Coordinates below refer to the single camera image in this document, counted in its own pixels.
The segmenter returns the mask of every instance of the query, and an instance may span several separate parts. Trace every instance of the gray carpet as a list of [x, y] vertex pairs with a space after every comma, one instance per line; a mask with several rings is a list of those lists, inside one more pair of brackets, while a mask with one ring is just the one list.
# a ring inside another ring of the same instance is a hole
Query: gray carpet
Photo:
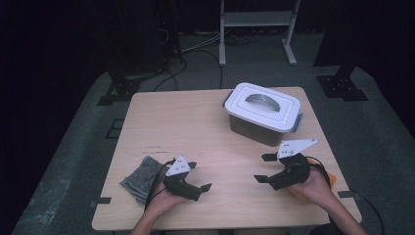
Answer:
[[[322, 34], [298, 34], [292, 47], [298, 60], [288, 64], [281, 44], [283, 35], [257, 36], [255, 42], [226, 48], [227, 65], [219, 68], [217, 43], [204, 51], [184, 55], [186, 69], [176, 76], [179, 90], [234, 88], [240, 82], [260, 86], [300, 86], [314, 108], [348, 186], [366, 197], [382, 216], [386, 234], [412, 234], [415, 225], [415, 141], [380, 93], [374, 79], [357, 68], [351, 78], [369, 101], [345, 102], [326, 98], [316, 76], [334, 74], [337, 67], [314, 68]], [[183, 48], [207, 40], [181, 37]], [[172, 61], [171, 72], [183, 69]], [[153, 91], [164, 79], [146, 80], [140, 92]], [[111, 234], [93, 230], [94, 202], [100, 197], [115, 150], [116, 139], [106, 138], [117, 118], [124, 118], [128, 102], [97, 106], [111, 84], [107, 73], [97, 78], [81, 104], [67, 134], [45, 172], [14, 234]], [[158, 91], [174, 90], [173, 80]], [[362, 225], [380, 234], [380, 222], [364, 201], [357, 201]], [[310, 227], [290, 228], [291, 234], [307, 234]], [[117, 231], [116, 234], [127, 234]]]

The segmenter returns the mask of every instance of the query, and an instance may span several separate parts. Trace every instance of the hand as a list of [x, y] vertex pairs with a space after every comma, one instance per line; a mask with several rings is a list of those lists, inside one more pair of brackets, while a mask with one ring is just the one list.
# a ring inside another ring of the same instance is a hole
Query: hand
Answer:
[[312, 203], [323, 207], [328, 200], [337, 200], [323, 174], [315, 167], [310, 169], [307, 180], [289, 187], [294, 193], [304, 195]]
[[157, 217], [163, 215], [164, 213], [170, 211], [177, 204], [183, 203], [186, 201], [185, 198], [174, 196], [170, 194], [164, 186], [164, 183], [160, 183], [155, 190], [152, 202], [147, 207], [145, 213], [152, 213]]
[[307, 180], [290, 186], [290, 190], [303, 194], [309, 201], [320, 206], [333, 218], [345, 234], [367, 234], [339, 199], [336, 198], [323, 174], [318, 169], [312, 167]]
[[157, 219], [170, 211], [174, 206], [186, 201], [185, 198], [170, 194], [161, 182], [155, 190], [152, 202], [147, 206], [131, 234], [150, 234]]

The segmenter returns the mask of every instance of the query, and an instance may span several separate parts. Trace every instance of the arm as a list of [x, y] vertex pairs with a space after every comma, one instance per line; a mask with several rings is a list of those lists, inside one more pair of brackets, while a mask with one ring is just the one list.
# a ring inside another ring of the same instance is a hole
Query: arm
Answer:
[[303, 194], [312, 203], [326, 211], [345, 234], [367, 234], [336, 198], [323, 175], [316, 168], [311, 168], [310, 175], [304, 183], [295, 184], [290, 189]]
[[165, 190], [164, 184], [160, 183], [156, 189], [155, 197], [144, 211], [141, 218], [131, 231], [131, 235], [147, 235], [150, 234], [153, 225], [166, 212], [170, 211], [174, 206], [184, 202], [186, 199], [177, 197]]

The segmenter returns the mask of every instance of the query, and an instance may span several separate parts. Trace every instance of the wooden table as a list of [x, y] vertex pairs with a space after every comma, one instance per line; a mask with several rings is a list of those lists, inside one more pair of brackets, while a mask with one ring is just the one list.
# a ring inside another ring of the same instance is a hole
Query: wooden table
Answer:
[[[337, 176], [334, 192], [348, 191], [345, 179], [311, 105], [300, 87], [273, 88], [298, 98], [303, 121], [284, 140], [316, 138], [302, 153], [319, 159]], [[101, 194], [111, 198], [99, 204], [92, 226], [96, 230], [132, 229], [144, 207], [119, 182], [139, 166], [145, 156], [165, 163], [183, 155], [198, 163], [186, 181], [200, 187], [212, 183], [198, 202], [188, 201], [163, 216], [156, 229], [244, 228], [315, 225], [328, 222], [319, 207], [294, 197], [287, 189], [274, 191], [256, 182], [255, 174], [271, 176], [283, 170], [280, 162], [264, 162], [269, 147], [230, 130], [222, 102], [230, 90], [137, 93], [125, 118], [113, 161]], [[354, 199], [341, 199], [361, 220]]]

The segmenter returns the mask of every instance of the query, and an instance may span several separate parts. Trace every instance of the gray cloth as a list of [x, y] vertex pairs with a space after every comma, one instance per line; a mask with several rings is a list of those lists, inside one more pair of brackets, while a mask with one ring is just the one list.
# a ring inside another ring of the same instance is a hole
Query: gray cloth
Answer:
[[[137, 203], [145, 205], [153, 181], [161, 167], [161, 163], [150, 156], [146, 156], [141, 164], [119, 184], [136, 198]], [[161, 178], [167, 171], [168, 167], [165, 167], [161, 172]]]

